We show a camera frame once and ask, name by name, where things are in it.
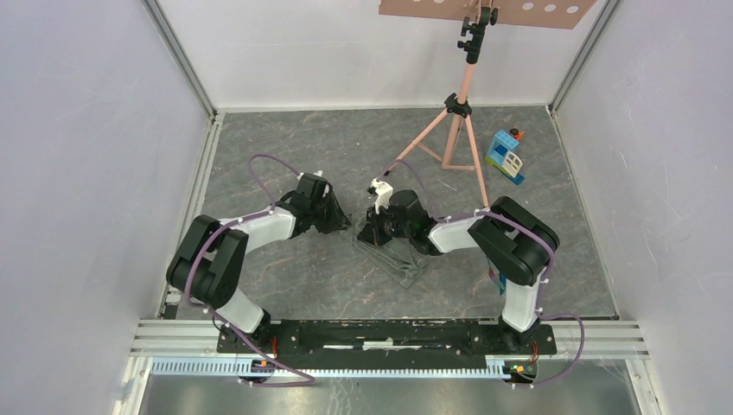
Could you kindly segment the grey cloth napkin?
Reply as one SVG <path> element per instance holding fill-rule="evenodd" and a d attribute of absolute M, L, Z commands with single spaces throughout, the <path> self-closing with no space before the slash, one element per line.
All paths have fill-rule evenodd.
<path fill-rule="evenodd" d="M 409 289 L 428 268 L 428 260 L 402 239 L 376 246 L 373 242 L 359 240 L 358 232 L 354 230 L 351 246 L 403 289 Z"/>

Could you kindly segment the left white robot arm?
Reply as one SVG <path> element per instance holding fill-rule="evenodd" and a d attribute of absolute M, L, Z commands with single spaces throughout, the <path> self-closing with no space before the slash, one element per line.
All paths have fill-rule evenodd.
<path fill-rule="evenodd" d="M 295 189 L 264 210 L 234 219 L 195 217 L 169 263 L 166 280 L 186 301 L 208 307 L 239 329 L 238 339 L 249 351 L 261 352 L 271 343 L 270 315 L 239 288 L 245 256 L 311 228 L 328 234 L 350 226 L 331 184 L 304 173 Z"/>

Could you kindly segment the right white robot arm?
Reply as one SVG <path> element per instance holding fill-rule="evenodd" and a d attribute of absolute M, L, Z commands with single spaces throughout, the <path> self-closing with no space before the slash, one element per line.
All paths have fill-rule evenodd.
<path fill-rule="evenodd" d="M 520 353 L 534 340 L 539 323 L 540 277 L 554 264 L 558 234 L 508 196 L 459 219 L 428 213 L 413 190 L 400 190 L 385 206 L 370 207 L 357 239 L 383 246 L 405 239 L 419 253 L 440 256 L 477 248 L 505 279 L 500 315 L 501 346 Z"/>

